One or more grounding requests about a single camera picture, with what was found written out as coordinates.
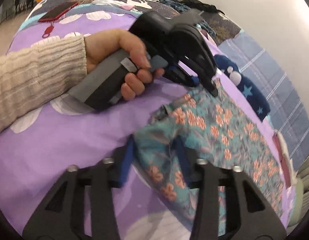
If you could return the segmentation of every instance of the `plaid fabric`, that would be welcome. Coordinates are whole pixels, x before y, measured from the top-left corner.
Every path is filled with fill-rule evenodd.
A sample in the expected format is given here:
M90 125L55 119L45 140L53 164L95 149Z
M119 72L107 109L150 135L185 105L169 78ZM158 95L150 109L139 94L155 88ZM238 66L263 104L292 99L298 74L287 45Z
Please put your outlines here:
M287 73L246 33L224 41L219 49L266 97L272 125L283 134L294 169L298 170L309 155L309 119Z

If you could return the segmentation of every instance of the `red lanyard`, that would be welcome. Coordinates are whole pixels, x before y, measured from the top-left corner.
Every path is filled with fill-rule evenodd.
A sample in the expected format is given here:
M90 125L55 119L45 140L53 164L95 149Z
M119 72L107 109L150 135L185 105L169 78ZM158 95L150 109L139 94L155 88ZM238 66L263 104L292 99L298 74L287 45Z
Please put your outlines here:
M46 28L46 30L44 31L42 38L45 39L45 38L49 37L50 33L53 31L53 29L54 29L53 22L51 22L51 25L48 28Z

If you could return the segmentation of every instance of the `robotic claw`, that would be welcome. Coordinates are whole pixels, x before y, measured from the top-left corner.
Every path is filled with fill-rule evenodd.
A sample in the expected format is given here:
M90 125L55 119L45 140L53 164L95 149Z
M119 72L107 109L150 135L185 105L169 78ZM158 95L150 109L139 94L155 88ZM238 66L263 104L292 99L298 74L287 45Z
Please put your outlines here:
M239 166L232 170L213 166L184 146L172 143L184 179L199 188L197 211L190 240L283 240L286 230L276 213ZM133 136L95 166L75 165L53 185L23 231L24 240L120 240L111 188L123 187L137 147ZM84 187L91 186L92 237L84 234ZM225 186L226 234L218 237L218 186Z

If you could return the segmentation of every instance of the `dark blue cloth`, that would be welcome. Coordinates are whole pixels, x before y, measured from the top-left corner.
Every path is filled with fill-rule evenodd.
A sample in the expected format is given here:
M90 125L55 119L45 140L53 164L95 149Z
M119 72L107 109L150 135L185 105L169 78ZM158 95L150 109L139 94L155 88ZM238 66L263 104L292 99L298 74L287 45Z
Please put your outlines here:
M224 70L224 73L227 75L227 77L230 78L230 80L245 96L249 104L252 106L253 110L256 112L256 115L259 117L259 119L263 121L263 119L270 112L270 106L261 91L250 79L242 75L239 72L238 66L234 62L229 60L226 56L215 55L214 59L218 65L218 68L220 70ZM238 77L239 75L241 75L241 81L239 84L236 84L234 76Z
M174 2L174 1L171 1L171 0L161 0L160 3L163 3L163 4L170 6L171 8L173 8L174 10L176 10L179 13L183 13L183 12L191 9L190 7L188 7L184 4ZM206 21L203 20L202 22L199 23L199 25L201 26L202 29L206 30L207 33L209 33L209 35L211 37L216 36L216 32L208 25L208 23Z

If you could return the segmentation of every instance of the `white wall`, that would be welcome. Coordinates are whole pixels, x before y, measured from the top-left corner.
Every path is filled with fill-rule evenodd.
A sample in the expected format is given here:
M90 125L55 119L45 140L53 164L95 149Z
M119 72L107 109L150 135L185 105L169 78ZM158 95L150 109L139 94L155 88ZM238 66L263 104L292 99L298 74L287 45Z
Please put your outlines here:
M217 8L266 48L309 116L309 8L304 0L200 0Z

